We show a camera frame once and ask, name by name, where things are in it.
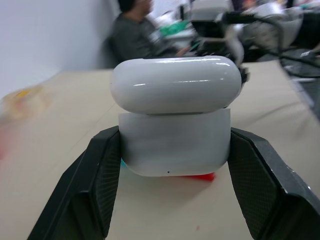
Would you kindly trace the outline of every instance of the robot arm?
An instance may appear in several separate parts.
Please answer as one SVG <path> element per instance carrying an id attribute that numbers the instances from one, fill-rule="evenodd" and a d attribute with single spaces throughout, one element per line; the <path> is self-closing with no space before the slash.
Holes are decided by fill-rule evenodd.
<path id="1" fill-rule="evenodd" d="M 299 7 L 284 9 L 277 2 L 269 2 L 243 14 L 235 14 L 238 19 L 232 14 L 230 0 L 196 0 L 193 3 L 191 22 L 202 39 L 205 54 L 223 55 L 240 66 L 244 50 L 239 38 L 243 41 L 251 40 L 256 46 L 265 49 L 276 49 L 279 46 L 279 30 L 274 25 L 253 19 L 250 21 L 246 16 L 271 21 L 281 27 L 282 49 L 290 46 L 314 49 L 320 43 L 320 14 L 315 11 L 303 11 Z M 240 27 L 240 34 L 235 30 L 236 25 L 237 29 Z M 231 57 L 218 51 L 222 46 L 228 48 Z"/>

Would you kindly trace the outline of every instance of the person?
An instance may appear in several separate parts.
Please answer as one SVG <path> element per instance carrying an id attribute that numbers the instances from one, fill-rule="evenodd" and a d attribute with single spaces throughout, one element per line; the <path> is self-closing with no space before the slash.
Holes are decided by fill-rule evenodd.
<path id="1" fill-rule="evenodd" d="M 151 12 L 152 0 L 118 0 L 118 3 L 121 14 L 113 24 L 109 40 L 121 62 L 182 57 L 188 51 L 170 44 L 146 17 Z"/>

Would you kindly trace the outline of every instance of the red object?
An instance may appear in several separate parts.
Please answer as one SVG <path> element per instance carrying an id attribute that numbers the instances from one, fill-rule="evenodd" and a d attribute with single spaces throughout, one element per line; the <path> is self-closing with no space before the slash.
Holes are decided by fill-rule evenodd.
<path id="1" fill-rule="evenodd" d="M 186 178 L 192 178 L 192 179 L 199 179 L 199 180 L 204 180 L 204 181 L 209 181 L 213 182 L 216 178 L 215 173 L 209 173 L 205 175 L 193 175 L 193 176 L 185 176 Z"/>

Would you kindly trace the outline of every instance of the table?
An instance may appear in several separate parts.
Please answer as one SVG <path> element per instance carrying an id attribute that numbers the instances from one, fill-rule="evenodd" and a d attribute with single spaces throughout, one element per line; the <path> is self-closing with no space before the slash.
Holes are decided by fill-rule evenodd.
<path id="1" fill-rule="evenodd" d="M 276 61 L 246 64 L 250 81 L 231 104 L 232 127 L 273 145 L 320 197 L 320 126 Z M 25 122 L 0 161 L 1 239 L 25 240 L 62 173 L 125 112 L 109 92 L 112 71 L 61 73 L 43 85 L 52 104 Z M 108 240 L 252 239 L 228 166 L 214 182 L 142 177 L 122 168 Z"/>

